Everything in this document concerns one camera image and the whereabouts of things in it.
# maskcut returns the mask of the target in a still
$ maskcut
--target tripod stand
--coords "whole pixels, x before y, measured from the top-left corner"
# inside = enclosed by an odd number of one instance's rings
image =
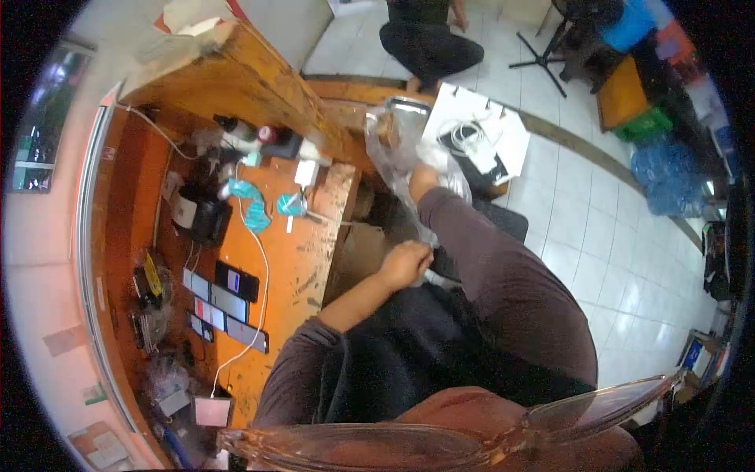
[[[556,28],[556,32],[553,34],[553,38],[551,38],[548,42],[548,46],[545,48],[545,51],[542,55],[536,53],[534,48],[532,48],[527,40],[524,39],[524,36],[517,32],[516,37],[519,38],[519,40],[523,42],[525,46],[527,46],[527,49],[529,49],[532,55],[535,56],[535,60],[509,64],[509,69],[518,69],[520,67],[527,67],[535,64],[539,65],[540,67],[545,69],[545,72],[548,72],[548,76],[551,80],[553,80],[553,83],[556,84],[556,87],[559,89],[559,92],[561,92],[561,95],[563,95],[564,98],[566,98],[566,92],[564,92],[564,89],[561,87],[558,79],[556,79],[556,77],[553,76],[553,73],[548,69],[548,64],[554,62],[564,62],[566,60],[562,57],[551,57],[550,55],[561,44],[561,39],[563,37],[564,29],[566,29],[567,21],[568,20],[564,17],[563,21],[559,23],[558,28]]]

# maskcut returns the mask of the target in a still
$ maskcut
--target brown long-sleeve shirt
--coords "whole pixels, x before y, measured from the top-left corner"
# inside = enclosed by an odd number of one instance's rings
[[[454,259],[462,288],[505,352],[589,385],[597,361],[587,319],[566,287],[524,245],[449,190],[432,189],[418,206]],[[281,349],[265,383],[255,427],[310,423],[321,367],[341,334],[310,318]]]

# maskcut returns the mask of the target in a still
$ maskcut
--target hand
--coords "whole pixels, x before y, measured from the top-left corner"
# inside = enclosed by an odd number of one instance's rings
[[[433,262],[433,250],[427,244],[404,241],[388,253],[375,276],[391,291],[409,287]]]
[[[461,29],[461,32],[467,32],[467,26],[469,25],[469,23],[467,22],[467,18],[464,18],[464,17],[459,18],[459,17],[457,17],[454,20],[454,25],[458,26],[459,29]]]
[[[409,179],[409,196],[415,205],[419,205],[422,196],[428,190],[438,187],[438,171],[427,164],[417,164],[414,174]]]

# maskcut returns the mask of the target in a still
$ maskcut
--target white tile floor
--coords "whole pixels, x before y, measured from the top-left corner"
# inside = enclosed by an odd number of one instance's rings
[[[629,146],[599,132],[596,99],[587,85],[562,84],[564,99],[539,67],[508,68],[531,57],[517,30],[538,51],[553,31],[535,38],[533,29],[496,16],[467,3],[470,27],[463,35],[483,45],[485,60],[446,80],[549,120],[629,167]],[[386,21],[382,2],[364,14],[337,18],[304,72],[408,79],[381,47],[378,31]],[[559,68],[552,68],[556,76]],[[689,329],[710,329],[716,302],[702,290],[700,251],[671,220],[651,215],[640,194],[582,156],[533,135],[522,176],[495,202],[528,218],[525,245],[582,306],[599,357],[599,387],[669,372]]]
[[[708,332],[713,322],[716,302],[702,289],[700,251],[671,220],[651,215],[640,194],[585,158],[534,135],[527,153],[533,172],[512,180],[495,203],[528,218],[525,245],[582,306],[599,387],[669,372],[689,329]],[[555,181],[535,170],[543,162],[557,169]],[[578,175],[585,188],[565,191]]]
[[[551,28],[546,28],[536,38],[536,31],[531,27],[521,27],[503,18],[498,20],[495,6],[467,2],[466,11],[467,32],[462,33],[455,27],[451,30],[480,43],[485,48],[485,59],[471,69],[447,77],[447,82],[559,125],[629,167],[629,145],[613,133],[600,132],[597,101],[590,95],[587,84],[578,80],[568,84],[562,82],[567,94],[567,98],[563,98],[540,67],[508,68],[510,63],[532,58],[516,37],[516,32],[521,32],[536,51],[542,52],[555,29],[554,21],[550,21]],[[336,18],[310,55],[304,73],[408,79],[411,74],[389,56],[380,43],[378,32],[387,20],[385,2],[377,2],[372,9],[361,14]],[[561,67],[554,64],[551,72],[558,77]]]

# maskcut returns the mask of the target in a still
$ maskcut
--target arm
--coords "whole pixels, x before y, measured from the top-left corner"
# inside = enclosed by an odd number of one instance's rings
[[[456,17],[456,26],[461,28],[462,32],[466,32],[467,14],[464,13],[464,0],[451,0],[451,9]]]
[[[597,360],[582,310],[521,242],[418,166],[409,182],[422,224],[451,255],[467,299],[498,348],[594,385]]]
[[[372,315],[390,296],[408,287],[433,261],[419,242],[396,246],[380,270],[304,322],[281,348],[260,396],[254,427],[309,424],[319,404],[320,372],[341,334]]]

